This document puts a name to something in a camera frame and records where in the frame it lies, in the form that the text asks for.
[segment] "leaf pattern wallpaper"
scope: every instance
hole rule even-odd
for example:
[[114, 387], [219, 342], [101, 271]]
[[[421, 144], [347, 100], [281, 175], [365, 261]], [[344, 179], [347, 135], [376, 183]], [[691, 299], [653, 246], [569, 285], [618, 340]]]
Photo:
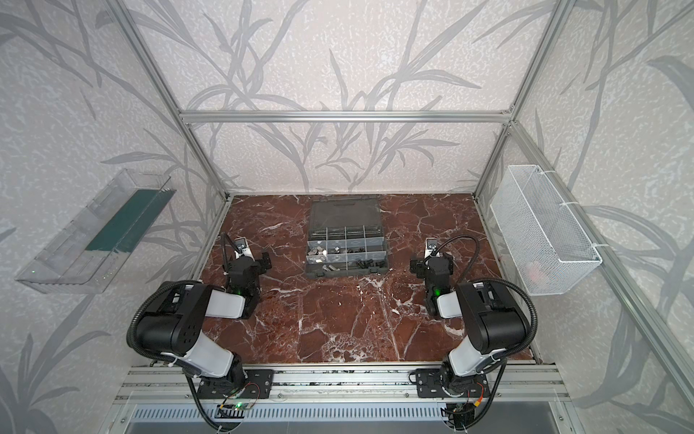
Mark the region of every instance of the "leaf pattern wallpaper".
[[[554, 7], [554, 0], [126, 3], [186, 110], [506, 110]], [[194, 128], [231, 192], [471, 192], [475, 183], [460, 174], [482, 171], [500, 125]]]
[[[128, 318], [184, 278], [223, 199], [115, 26], [84, 0], [0, 3], [0, 432], [97, 432], [139, 362]], [[123, 168], [177, 191], [103, 294], [39, 294], [15, 274]]]
[[[694, 356], [694, 2], [604, 0], [574, 8], [520, 122]], [[514, 266], [489, 202], [501, 262]], [[536, 343], [557, 363], [588, 432], [694, 433], [694, 415], [599, 272], [536, 297]]]

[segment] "clear plastic tray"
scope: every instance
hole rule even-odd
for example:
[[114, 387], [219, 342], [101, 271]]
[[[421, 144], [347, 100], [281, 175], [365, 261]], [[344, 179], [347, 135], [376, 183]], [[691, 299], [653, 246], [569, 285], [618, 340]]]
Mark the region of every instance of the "clear plastic tray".
[[17, 280], [44, 293], [102, 293], [174, 194], [170, 178], [120, 171]]

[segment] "white wire mesh basket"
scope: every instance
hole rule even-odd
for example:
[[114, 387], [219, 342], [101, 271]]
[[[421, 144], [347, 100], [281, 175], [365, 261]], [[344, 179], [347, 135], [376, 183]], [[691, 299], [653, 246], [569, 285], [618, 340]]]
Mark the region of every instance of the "white wire mesh basket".
[[602, 263], [568, 204], [537, 165], [506, 168], [491, 212], [531, 295], [563, 294]]

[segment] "gray organizer box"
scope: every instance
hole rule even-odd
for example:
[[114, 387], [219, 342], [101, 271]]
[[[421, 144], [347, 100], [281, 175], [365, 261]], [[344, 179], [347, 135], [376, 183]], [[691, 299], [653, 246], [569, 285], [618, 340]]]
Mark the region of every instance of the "gray organizer box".
[[363, 276], [387, 271], [387, 243], [375, 197], [326, 199], [313, 203], [306, 255], [306, 274], [310, 278]]

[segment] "metal vent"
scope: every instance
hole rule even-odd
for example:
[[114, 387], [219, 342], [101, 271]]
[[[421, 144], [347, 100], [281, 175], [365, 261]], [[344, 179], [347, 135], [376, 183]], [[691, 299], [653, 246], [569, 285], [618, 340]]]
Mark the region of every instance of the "metal vent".
[[[212, 413], [215, 404], [203, 404]], [[349, 421], [441, 421], [440, 403], [261, 403], [239, 411], [243, 422], [349, 422]], [[193, 404], [139, 404], [132, 422], [198, 422], [202, 418]]]

